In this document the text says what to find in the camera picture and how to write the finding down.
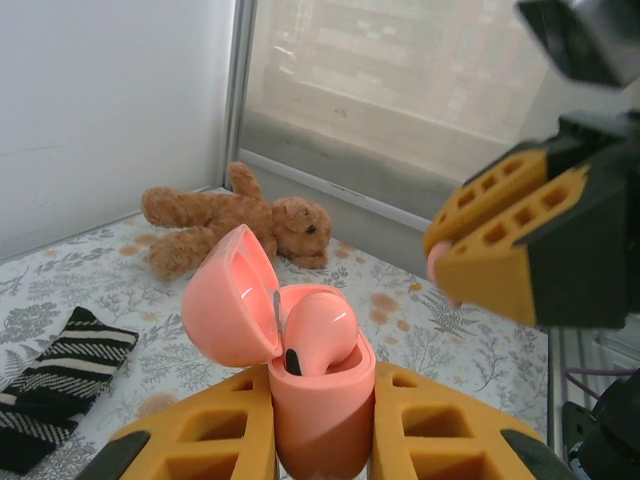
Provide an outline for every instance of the black and white striped cloth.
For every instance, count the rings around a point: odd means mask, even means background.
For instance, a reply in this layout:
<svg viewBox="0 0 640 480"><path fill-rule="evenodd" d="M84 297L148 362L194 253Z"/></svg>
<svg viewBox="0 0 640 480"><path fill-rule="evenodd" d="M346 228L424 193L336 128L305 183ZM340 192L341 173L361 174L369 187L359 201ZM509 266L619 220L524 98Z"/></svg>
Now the black and white striped cloth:
<svg viewBox="0 0 640 480"><path fill-rule="evenodd" d="M137 341L76 307L49 348L0 392L0 469L24 474L69 438Z"/></svg>

